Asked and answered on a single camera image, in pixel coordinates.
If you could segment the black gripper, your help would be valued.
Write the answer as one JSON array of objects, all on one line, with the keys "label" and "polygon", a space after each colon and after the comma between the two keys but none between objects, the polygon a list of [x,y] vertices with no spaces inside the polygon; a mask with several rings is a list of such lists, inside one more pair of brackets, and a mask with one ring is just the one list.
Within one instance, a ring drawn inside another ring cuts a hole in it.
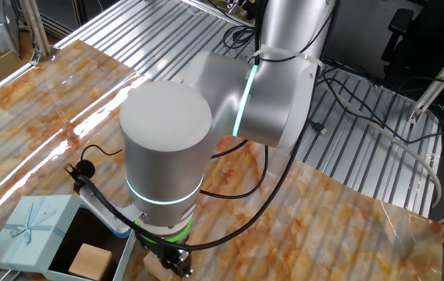
[{"label": "black gripper", "polygon": [[[161,237],[155,235],[155,238],[164,240],[171,244],[186,244],[190,239],[190,234],[178,234],[172,237]],[[154,254],[158,255],[158,260],[165,269],[174,269],[177,276],[181,278],[188,278],[193,274],[193,269],[191,268],[191,256],[189,251],[176,249],[171,246],[165,246],[154,242],[147,236],[138,234],[137,240],[140,242],[141,247],[146,250],[152,251]],[[160,257],[160,256],[177,256],[175,261],[171,257]]]}]

